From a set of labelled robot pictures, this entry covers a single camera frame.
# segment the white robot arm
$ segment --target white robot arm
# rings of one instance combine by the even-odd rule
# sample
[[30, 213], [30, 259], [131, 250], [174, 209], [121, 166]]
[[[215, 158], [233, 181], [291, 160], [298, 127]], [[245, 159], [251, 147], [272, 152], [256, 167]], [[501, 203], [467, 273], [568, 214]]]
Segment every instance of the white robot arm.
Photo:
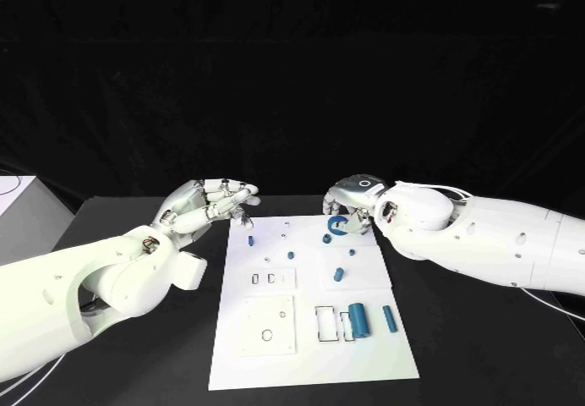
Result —
[[[254, 227], [241, 203], [255, 206], [256, 192], [229, 179], [190, 181], [163, 202], [150, 226], [0, 267], [0, 382], [144, 315], [171, 284], [197, 289], [207, 261], [179, 250], [216, 220]], [[84, 309], [81, 285], [94, 293]]]
[[[461, 199], [450, 199], [447, 189]], [[326, 214], [347, 206], [333, 233], [365, 233], [372, 220], [396, 251], [507, 287], [585, 295], [585, 221], [539, 206], [457, 188], [353, 175], [330, 188]]]

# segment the black table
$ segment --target black table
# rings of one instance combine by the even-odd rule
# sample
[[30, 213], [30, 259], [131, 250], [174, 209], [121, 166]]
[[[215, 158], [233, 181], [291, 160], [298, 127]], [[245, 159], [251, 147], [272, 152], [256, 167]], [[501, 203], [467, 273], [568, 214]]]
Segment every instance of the black table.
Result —
[[[320, 214], [320, 199], [265, 196], [249, 214]], [[88, 200], [58, 249], [150, 223], [160, 204], [161, 198]], [[216, 222], [187, 247], [209, 261], [199, 290], [173, 287], [147, 315], [72, 351], [20, 405], [584, 404], [585, 343], [565, 315], [520, 290], [403, 258], [379, 233], [421, 379], [209, 392], [228, 227]], [[0, 404], [16, 399], [4, 398]]]

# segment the blue ring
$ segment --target blue ring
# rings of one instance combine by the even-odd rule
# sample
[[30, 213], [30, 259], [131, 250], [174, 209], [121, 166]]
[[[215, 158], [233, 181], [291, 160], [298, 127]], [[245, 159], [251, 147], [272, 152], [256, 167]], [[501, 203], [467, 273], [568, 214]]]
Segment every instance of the blue ring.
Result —
[[347, 222], [347, 219], [343, 216], [333, 216], [329, 221], [327, 221], [327, 228], [329, 231], [334, 234], [334, 235], [346, 235], [347, 233], [344, 231], [331, 229], [333, 223], [334, 222]]

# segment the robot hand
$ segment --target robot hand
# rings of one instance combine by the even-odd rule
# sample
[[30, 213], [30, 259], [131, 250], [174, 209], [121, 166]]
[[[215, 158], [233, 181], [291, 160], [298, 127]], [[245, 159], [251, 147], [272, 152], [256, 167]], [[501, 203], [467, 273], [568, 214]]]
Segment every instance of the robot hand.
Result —
[[334, 184], [323, 200], [323, 213], [337, 215], [340, 206], [344, 206], [350, 219], [347, 222], [333, 222], [330, 224], [331, 232], [337, 231], [340, 234], [367, 232], [372, 227], [369, 217], [373, 214], [380, 195], [388, 189], [382, 179], [366, 174], [352, 175]]
[[190, 180], [164, 200], [151, 227], [170, 237], [179, 249], [199, 239], [216, 220], [232, 218], [252, 228], [241, 203], [256, 206], [256, 192], [254, 184], [236, 180]]

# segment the blue object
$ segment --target blue object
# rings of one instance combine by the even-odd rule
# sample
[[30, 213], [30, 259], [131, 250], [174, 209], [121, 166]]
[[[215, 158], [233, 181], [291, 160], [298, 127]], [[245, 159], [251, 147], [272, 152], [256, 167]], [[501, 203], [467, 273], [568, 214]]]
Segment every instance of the blue object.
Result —
[[383, 307], [383, 315], [386, 316], [388, 328], [390, 329], [390, 332], [396, 332], [399, 329], [396, 328], [396, 321], [392, 317], [390, 306]]
[[369, 337], [369, 325], [366, 318], [366, 311], [362, 303], [350, 304], [350, 322], [352, 333], [354, 338]]
[[344, 277], [344, 269], [343, 269], [343, 268], [337, 268], [337, 269], [336, 269], [336, 275], [333, 276], [333, 280], [334, 280], [336, 282], [339, 282], [343, 277]]
[[327, 228], [329, 231], [334, 234], [334, 235], [346, 235], [347, 233], [341, 230], [336, 230], [334, 228], [331, 228], [333, 224], [336, 222], [347, 222], [347, 219], [343, 216], [333, 216], [329, 221], [327, 221]]

